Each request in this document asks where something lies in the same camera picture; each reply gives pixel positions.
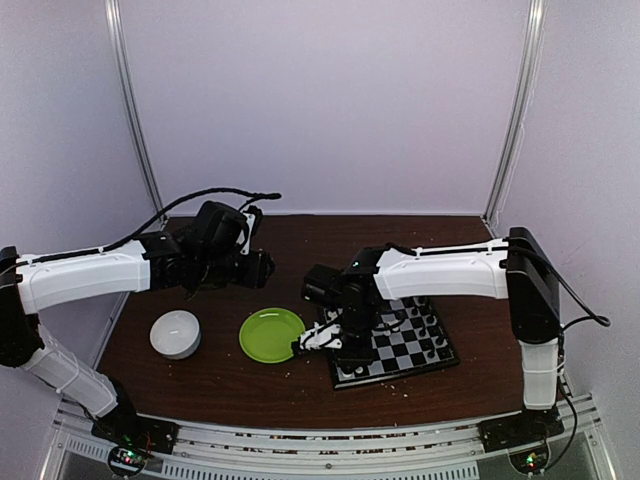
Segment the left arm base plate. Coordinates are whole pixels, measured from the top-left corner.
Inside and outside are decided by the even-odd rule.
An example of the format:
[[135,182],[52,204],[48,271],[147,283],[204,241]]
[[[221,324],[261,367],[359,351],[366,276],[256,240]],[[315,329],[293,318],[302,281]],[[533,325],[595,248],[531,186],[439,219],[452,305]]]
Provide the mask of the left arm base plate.
[[179,425],[175,422],[139,415],[132,422],[123,418],[115,421],[99,418],[89,412],[85,416],[92,423],[93,436],[144,455],[171,454],[179,432]]

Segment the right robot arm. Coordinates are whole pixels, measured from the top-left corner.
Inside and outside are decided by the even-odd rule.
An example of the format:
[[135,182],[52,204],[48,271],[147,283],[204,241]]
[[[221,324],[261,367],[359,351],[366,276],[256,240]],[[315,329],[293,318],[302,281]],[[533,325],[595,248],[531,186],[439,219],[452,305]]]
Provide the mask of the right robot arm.
[[371,334],[385,302],[419,296],[507,300],[521,348],[523,408],[486,428],[530,442],[558,427],[559,280],[526,228],[514,227],[504,239],[470,245],[365,247],[343,269],[314,265],[304,277],[301,296],[337,317],[302,333],[291,344],[294,353],[332,349],[339,365],[349,370],[372,362]]

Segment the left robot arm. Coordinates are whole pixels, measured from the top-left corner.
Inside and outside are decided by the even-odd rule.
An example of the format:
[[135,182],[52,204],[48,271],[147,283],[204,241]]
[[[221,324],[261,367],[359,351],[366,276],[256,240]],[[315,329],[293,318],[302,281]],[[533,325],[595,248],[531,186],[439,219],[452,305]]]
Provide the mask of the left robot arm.
[[68,302],[122,292],[229,284],[258,289],[275,265],[250,242],[263,218],[254,206],[237,210],[205,202],[193,221],[174,232],[134,234],[119,246],[34,256],[1,251],[1,364],[21,368],[75,400],[90,420],[123,443],[144,433],[124,386],[79,360],[45,330],[39,313]]

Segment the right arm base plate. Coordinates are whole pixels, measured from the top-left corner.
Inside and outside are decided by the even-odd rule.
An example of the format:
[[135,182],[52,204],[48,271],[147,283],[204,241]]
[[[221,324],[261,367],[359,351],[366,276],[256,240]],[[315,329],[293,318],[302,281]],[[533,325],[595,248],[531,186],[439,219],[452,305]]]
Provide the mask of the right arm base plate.
[[556,415],[542,411],[484,420],[477,427],[486,453],[543,441],[565,431],[563,422]]

